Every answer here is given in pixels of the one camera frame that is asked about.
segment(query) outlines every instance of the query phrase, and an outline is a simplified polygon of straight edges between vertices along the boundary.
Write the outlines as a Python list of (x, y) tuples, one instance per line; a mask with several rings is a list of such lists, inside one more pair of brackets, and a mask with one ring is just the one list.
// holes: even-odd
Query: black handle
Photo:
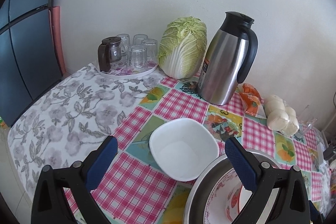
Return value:
[(98, 47), (98, 63), (100, 71), (108, 72), (111, 69), (109, 53), (109, 44), (101, 43)]
[(252, 63), (254, 61), (254, 58), (255, 58), (255, 55), (257, 54), (257, 49), (258, 49), (258, 39), (254, 31), (252, 31), (250, 28), (246, 26), (241, 26), (241, 30), (243, 30), (243, 32), (247, 34), (247, 37), (249, 39), (249, 45), (247, 48), (247, 53), (244, 58), (244, 61), (237, 74), (238, 84), (245, 81), (251, 69)]

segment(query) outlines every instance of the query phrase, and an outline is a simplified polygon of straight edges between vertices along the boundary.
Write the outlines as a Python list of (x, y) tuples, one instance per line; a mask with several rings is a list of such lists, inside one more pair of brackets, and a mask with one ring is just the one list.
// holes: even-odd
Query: steel bowl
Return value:
[[(253, 153), (259, 162), (266, 161), (274, 167), (281, 168), (278, 162), (266, 153), (253, 149), (246, 149), (246, 151)], [(206, 167), (190, 191), (184, 209), (183, 224), (204, 224), (205, 205), (211, 190), (219, 179), (232, 168), (232, 164), (225, 154)]]

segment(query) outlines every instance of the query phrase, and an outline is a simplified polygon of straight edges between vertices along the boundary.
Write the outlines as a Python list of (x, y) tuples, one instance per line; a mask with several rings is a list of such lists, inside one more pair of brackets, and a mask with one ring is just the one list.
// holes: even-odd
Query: floral ceramic bowl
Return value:
[[(273, 189), (257, 224), (265, 223), (277, 194), (278, 189)], [(251, 195), (252, 192), (244, 188), (235, 170), (229, 170), (216, 183), (208, 197), (204, 210), (204, 224), (232, 223)]]

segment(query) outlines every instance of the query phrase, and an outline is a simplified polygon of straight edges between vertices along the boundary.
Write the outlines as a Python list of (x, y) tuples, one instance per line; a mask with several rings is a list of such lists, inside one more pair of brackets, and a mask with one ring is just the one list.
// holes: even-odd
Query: floor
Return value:
[(0, 192), (20, 224), (29, 224), (32, 201), (25, 192), (9, 152), (9, 128), (0, 127)]

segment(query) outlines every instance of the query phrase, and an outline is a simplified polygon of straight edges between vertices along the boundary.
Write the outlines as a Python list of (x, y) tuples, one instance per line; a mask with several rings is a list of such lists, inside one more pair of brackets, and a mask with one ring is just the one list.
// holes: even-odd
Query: drinking glass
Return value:
[(127, 62), (127, 51), (130, 47), (130, 39), (129, 39), (129, 35), (126, 33), (122, 33), (117, 35), (117, 37), (121, 38), (121, 56), (122, 56), (122, 60), (123, 63), (126, 64)]
[(133, 46), (141, 45), (141, 41), (144, 40), (144, 39), (147, 39), (147, 38), (148, 38), (148, 35), (146, 35), (146, 34), (136, 34), (133, 37)]
[(309, 130), (312, 129), (313, 125), (317, 121), (317, 118), (314, 117), (310, 105), (307, 105), (302, 113), (297, 118), (299, 122), (299, 130), (295, 133), (294, 137), (302, 139)]
[(155, 39), (144, 39), (141, 45), (147, 49), (148, 66), (155, 67), (158, 63), (158, 41)]
[(134, 45), (128, 50), (127, 69), (142, 71), (147, 68), (147, 50), (142, 45)]
[(124, 47), (125, 47), (125, 53), (127, 53), (128, 48), (130, 46), (129, 35), (126, 33), (122, 33), (122, 34), (117, 35), (117, 37), (121, 38), (121, 42), (124, 44)]

